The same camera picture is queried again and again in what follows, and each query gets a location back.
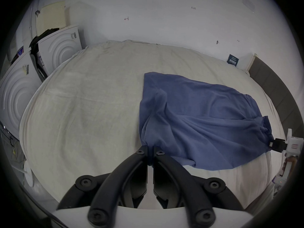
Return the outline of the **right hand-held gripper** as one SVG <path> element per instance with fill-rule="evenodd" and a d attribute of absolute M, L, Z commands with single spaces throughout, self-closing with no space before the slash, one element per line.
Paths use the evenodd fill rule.
<path fill-rule="evenodd" d="M 273 141 L 269 142 L 269 147 L 271 150 L 282 153 L 283 155 L 283 164 L 285 158 L 289 156 L 298 156 L 300 155 L 302 148 L 303 148 L 303 138 L 294 137 L 292 136 L 292 129 L 289 128 L 287 131 L 286 140 L 284 139 L 274 139 Z M 286 165 L 285 173 L 283 168 L 283 164 L 277 175 L 273 178 L 274 183 L 274 193 L 273 196 L 275 197 L 280 189 L 284 186 L 287 182 L 288 174 L 290 171 L 291 164 L 288 163 Z"/>

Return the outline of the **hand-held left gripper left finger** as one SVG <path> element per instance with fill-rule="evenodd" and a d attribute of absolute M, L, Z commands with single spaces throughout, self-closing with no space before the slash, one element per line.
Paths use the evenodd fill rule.
<path fill-rule="evenodd" d="M 118 206 L 138 208 L 146 194 L 147 154 L 148 147 L 142 146 L 111 173 L 78 177 L 57 210 L 89 206 L 90 225 L 114 225 Z"/>

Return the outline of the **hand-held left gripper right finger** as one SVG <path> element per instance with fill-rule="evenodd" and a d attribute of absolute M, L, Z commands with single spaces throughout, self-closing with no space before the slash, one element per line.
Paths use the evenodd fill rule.
<path fill-rule="evenodd" d="M 212 226 L 216 221 L 213 208 L 244 211 L 222 179 L 191 175 L 160 147 L 154 150 L 153 169 L 153 191 L 161 207 L 184 207 L 189 226 Z"/>

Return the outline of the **person's right hand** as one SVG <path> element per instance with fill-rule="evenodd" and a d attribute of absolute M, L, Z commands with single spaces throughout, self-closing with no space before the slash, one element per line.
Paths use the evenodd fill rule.
<path fill-rule="evenodd" d="M 284 161 L 284 164 L 283 164 L 283 168 L 282 168 L 284 170 L 284 173 L 285 173 L 286 165 L 288 163 L 291 164 L 288 177 L 291 176 L 291 174 L 292 174 L 292 172 L 293 172 L 293 170 L 294 170 L 294 168 L 296 166 L 297 160 L 298 160 L 298 156 L 289 156 L 289 157 L 285 158 L 285 161 Z"/>

